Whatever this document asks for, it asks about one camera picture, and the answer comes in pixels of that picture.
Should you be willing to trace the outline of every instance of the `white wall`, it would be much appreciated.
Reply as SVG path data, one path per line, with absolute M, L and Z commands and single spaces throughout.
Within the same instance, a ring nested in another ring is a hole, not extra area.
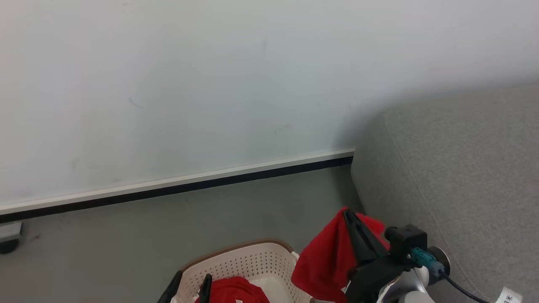
M 537 0 L 3 0 L 0 205 L 353 147 L 539 79 Z

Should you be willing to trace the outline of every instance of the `basket bottom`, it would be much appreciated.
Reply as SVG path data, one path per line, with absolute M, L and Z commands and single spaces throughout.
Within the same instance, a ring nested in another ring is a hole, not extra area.
M 272 274 L 247 278 L 247 280 L 264 291 L 269 303 L 294 303 L 289 287 Z

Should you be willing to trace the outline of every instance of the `red cloth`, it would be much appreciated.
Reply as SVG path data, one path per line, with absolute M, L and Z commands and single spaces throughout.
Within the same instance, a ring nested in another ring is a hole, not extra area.
M 346 303 L 342 288 L 348 283 L 348 271 L 356 266 L 346 221 L 341 209 L 321 233 L 303 250 L 292 273 L 292 283 L 315 299 Z M 381 240 L 384 224 L 363 214 L 357 217 Z
M 252 285 L 245 278 L 232 277 L 213 281 L 211 284 L 210 303 L 270 303 L 262 288 Z

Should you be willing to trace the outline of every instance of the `black cable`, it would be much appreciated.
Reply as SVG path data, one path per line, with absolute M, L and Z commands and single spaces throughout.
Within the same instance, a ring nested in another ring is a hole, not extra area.
M 444 276 L 444 278 L 447 280 L 447 282 L 451 283 L 451 285 L 453 285 L 453 287 L 455 287 L 456 289 L 458 289 L 461 293 L 467 295 L 468 297 L 472 298 L 473 300 L 477 301 L 477 302 L 481 302 L 481 303 L 489 303 L 488 301 L 485 301 L 479 297 L 476 297 L 472 294 L 470 294 L 469 292 L 467 292 L 464 288 L 460 287 L 459 285 L 457 285 L 457 283 L 455 283 L 453 280 L 451 280 L 451 278 L 443 271 L 443 270 L 439 270 L 438 271 L 442 276 Z

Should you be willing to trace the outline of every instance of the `laundry basket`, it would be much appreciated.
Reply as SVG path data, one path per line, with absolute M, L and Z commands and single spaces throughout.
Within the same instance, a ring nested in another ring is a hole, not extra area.
M 296 254 L 286 243 L 263 239 L 201 257 L 183 269 L 171 303 L 194 303 L 206 274 L 213 280 L 240 276 L 262 288 L 270 303 L 308 303 L 311 297 L 290 281 Z

